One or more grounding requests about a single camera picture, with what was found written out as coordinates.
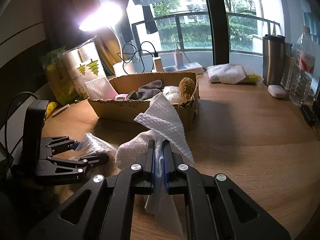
loofah sponge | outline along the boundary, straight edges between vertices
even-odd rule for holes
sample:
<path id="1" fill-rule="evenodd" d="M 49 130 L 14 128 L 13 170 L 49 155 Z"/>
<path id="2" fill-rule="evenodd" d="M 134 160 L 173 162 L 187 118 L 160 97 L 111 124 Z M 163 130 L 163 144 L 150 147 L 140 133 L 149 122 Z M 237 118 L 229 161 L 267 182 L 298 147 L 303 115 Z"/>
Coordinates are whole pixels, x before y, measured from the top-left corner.
<path id="1" fill-rule="evenodd" d="M 185 77 L 179 83 L 179 93 L 184 102 L 191 99 L 193 92 L 196 89 L 196 84 L 191 78 Z"/>

black cable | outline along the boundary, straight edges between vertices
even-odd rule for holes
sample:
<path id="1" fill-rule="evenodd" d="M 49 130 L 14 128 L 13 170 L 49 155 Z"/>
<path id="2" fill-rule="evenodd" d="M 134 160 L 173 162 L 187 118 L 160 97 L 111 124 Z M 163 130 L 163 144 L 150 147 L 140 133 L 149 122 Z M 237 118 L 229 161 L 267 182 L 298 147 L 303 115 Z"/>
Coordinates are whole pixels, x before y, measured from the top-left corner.
<path id="1" fill-rule="evenodd" d="M 130 63 L 130 61 L 132 61 L 134 55 L 137 53 L 137 48 L 136 48 L 136 46 L 134 46 L 134 45 L 131 44 L 131 43 L 126 43 L 126 44 L 124 44 L 123 47 L 122 47 L 122 54 L 127 54 L 127 55 L 130 54 L 130 53 L 125 53 L 125 52 L 124 52 L 124 47 L 125 47 L 126 45 L 131 45 L 131 46 L 134 47 L 134 49 L 135 49 L 135 52 L 134 52 L 132 58 L 131 58 L 128 62 L 125 62 L 125 60 L 124 60 L 123 58 L 121 58 L 121 56 L 119 56 L 119 53 L 117 53 L 117 55 L 119 56 L 119 58 L 121 58 L 121 60 L 122 60 L 122 62 L 123 62 L 123 63 L 122 63 L 122 69 L 123 69 L 123 71 L 128 75 L 128 73 L 127 73 L 127 72 L 125 71 L 125 69 L 124 69 L 124 63 L 128 64 L 128 63 Z"/>
<path id="2" fill-rule="evenodd" d="M 131 46 L 133 46 L 134 48 L 135 48 L 135 52 L 134 53 L 125 53 L 125 52 L 123 52 L 124 51 L 124 47 L 126 46 L 126 45 L 131 45 Z M 139 50 L 137 50 L 137 48 L 133 45 L 133 44 L 131 44 L 131 43 L 127 43 L 127 44 L 125 44 L 124 46 L 123 46 L 123 49 L 122 49 L 122 52 L 123 52 L 123 54 L 126 54 L 126 55 L 132 55 L 132 57 L 128 60 L 128 62 L 126 62 L 119 54 L 121 54 L 120 52 L 118 52 L 117 53 L 117 55 L 118 55 L 118 57 L 123 61 L 123 63 L 122 63 L 122 68 L 123 68 L 123 70 L 124 70 L 124 72 L 126 73 L 126 74 L 128 74 L 126 71 L 125 71 L 125 69 L 124 69 L 124 63 L 129 63 L 129 62 L 131 62 L 132 61 L 132 59 L 134 58 L 134 56 L 138 53 L 138 52 L 142 52 L 142 51 L 146 51 L 146 52 L 148 52 L 150 55 L 151 55 L 151 57 L 153 57 L 153 55 L 152 55 L 152 53 L 150 52 L 150 51 L 148 51 L 148 50 L 145 50 L 145 49 L 139 49 Z M 141 55 L 140 55 L 140 59 L 141 59 L 141 63 L 142 63 L 142 66 L 143 66 L 143 71 L 142 71 L 142 73 L 145 71 L 145 65 L 144 65 L 144 62 L 143 62 L 143 59 L 142 59 L 142 57 L 141 57 Z"/>
<path id="3" fill-rule="evenodd" d="M 11 153 L 9 154 L 9 149 L 8 149 L 8 138 L 7 138 L 7 127 L 8 127 L 8 120 L 9 120 L 9 113 L 10 113 L 10 109 L 11 109 L 11 106 L 12 104 L 15 102 L 15 100 L 22 94 L 28 94 L 28 95 L 31 95 L 33 96 L 35 99 L 38 99 L 37 96 L 34 94 L 34 93 L 31 93 L 31 92 L 21 92 L 19 93 L 18 95 L 16 95 L 14 97 L 14 99 L 11 101 L 11 103 L 9 104 L 9 107 L 8 107 L 8 111 L 7 111 L 7 115 L 6 115 L 6 119 L 5 119 L 5 123 L 4 123 L 4 147 L 5 147 L 5 150 L 6 150 L 6 154 L 7 154 L 7 161 L 8 161 L 8 164 L 9 164 L 9 159 L 10 159 L 10 156 L 12 155 L 13 151 L 15 150 L 15 148 L 18 146 L 18 144 L 20 143 L 20 141 L 22 140 L 22 137 L 19 139 L 19 141 L 17 142 L 17 144 L 14 146 L 14 148 L 12 149 Z"/>
<path id="4" fill-rule="evenodd" d="M 19 145 L 19 143 L 22 141 L 23 136 L 20 137 L 19 141 L 16 143 L 16 145 L 13 147 L 12 151 L 10 152 L 10 155 L 12 156 L 14 150 L 16 149 L 16 147 Z"/>
<path id="5" fill-rule="evenodd" d="M 180 42 L 178 42 L 178 41 L 177 41 L 177 43 L 176 43 L 176 45 L 177 45 L 177 49 L 178 49 L 178 44 L 179 44 L 180 49 L 181 49 Z M 182 50 L 183 54 L 186 56 L 186 58 L 187 58 L 187 60 L 189 61 L 189 63 L 191 63 L 191 62 L 190 62 L 190 60 L 188 59 L 187 55 L 185 54 L 184 50 L 183 50 L 183 49 L 181 49 L 181 50 Z"/>
<path id="6" fill-rule="evenodd" d="M 153 49 L 154 49 L 154 51 L 155 51 L 155 52 L 154 52 L 154 57 L 159 57 L 158 52 L 156 51 L 155 46 L 154 46 L 150 41 L 144 41 L 143 43 L 145 43 L 145 42 L 148 42 L 148 43 L 150 43 L 150 44 L 152 45 L 152 47 L 153 47 Z"/>

blue gripper pad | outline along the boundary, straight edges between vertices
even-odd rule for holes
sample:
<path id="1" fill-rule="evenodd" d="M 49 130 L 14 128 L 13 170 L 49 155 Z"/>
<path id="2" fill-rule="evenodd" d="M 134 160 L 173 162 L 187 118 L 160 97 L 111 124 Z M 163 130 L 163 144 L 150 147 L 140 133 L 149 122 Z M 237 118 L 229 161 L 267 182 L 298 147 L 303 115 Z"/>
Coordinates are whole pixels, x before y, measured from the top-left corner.
<path id="1" fill-rule="evenodd" d="M 163 159 L 164 159 L 164 185 L 167 192 L 169 192 L 169 170 L 168 170 L 168 162 L 167 162 L 167 151 L 165 147 L 163 149 Z"/>
<path id="2" fill-rule="evenodd" d="M 154 184 L 155 184 L 155 166 L 156 166 L 156 152 L 155 146 L 153 147 L 152 151 L 152 165 L 151 165 L 151 189 L 153 191 Z"/>

white textured towel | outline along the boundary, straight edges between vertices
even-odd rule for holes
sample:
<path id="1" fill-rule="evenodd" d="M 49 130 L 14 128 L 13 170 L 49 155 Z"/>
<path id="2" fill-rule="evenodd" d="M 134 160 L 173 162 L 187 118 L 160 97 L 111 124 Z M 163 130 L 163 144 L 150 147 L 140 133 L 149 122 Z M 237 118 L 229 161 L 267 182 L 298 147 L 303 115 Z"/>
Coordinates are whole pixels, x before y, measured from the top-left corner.
<path id="1" fill-rule="evenodd" d="M 237 84 L 246 78 L 241 65 L 223 64 L 207 68 L 209 81 L 211 83 Z"/>
<path id="2" fill-rule="evenodd" d="M 177 209 L 172 196 L 166 193 L 164 186 L 162 151 L 162 142 L 167 139 L 179 150 L 177 153 L 181 154 L 183 162 L 194 166 L 179 115 L 165 96 L 159 93 L 152 98 L 147 111 L 140 113 L 134 120 L 151 130 L 142 132 L 131 141 L 120 145 L 116 153 L 116 165 L 123 169 L 135 163 L 139 154 L 147 152 L 149 140 L 155 140 L 155 186 L 153 194 L 148 197 L 145 208 L 147 212 L 156 215 L 159 225 L 182 236 Z"/>
<path id="3" fill-rule="evenodd" d="M 115 99 L 118 95 L 106 77 L 90 80 L 85 83 L 85 86 L 91 100 Z"/>

lamp shade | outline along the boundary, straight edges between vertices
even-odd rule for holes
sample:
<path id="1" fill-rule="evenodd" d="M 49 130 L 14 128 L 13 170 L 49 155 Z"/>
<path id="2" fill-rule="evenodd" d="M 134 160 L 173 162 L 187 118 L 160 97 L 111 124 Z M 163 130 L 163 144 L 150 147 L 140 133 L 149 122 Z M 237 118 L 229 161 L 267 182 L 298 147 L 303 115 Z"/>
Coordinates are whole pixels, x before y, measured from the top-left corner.
<path id="1" fill-rule="evenodd" d="M 92 15 L 87 17 L 80 25 L 79 29 L 94 31 L 101 27 L 113 27 L 121 18 L 121 8 L 111 2 L 105 2 Z"/>

